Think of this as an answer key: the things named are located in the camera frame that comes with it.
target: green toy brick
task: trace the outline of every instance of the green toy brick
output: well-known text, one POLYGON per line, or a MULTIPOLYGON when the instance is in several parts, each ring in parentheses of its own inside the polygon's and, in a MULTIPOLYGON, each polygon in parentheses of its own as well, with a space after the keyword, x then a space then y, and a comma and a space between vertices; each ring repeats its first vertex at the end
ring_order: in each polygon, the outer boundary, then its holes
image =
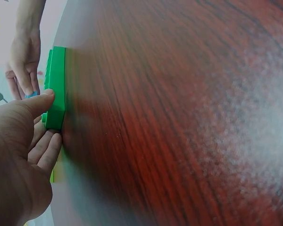
POLYGON ((47 129, 61 129, 65 114, 65 48, 54 46, 49 52, 44 88, 52 89, 56 98, 51 108, 42 115, 47 129))

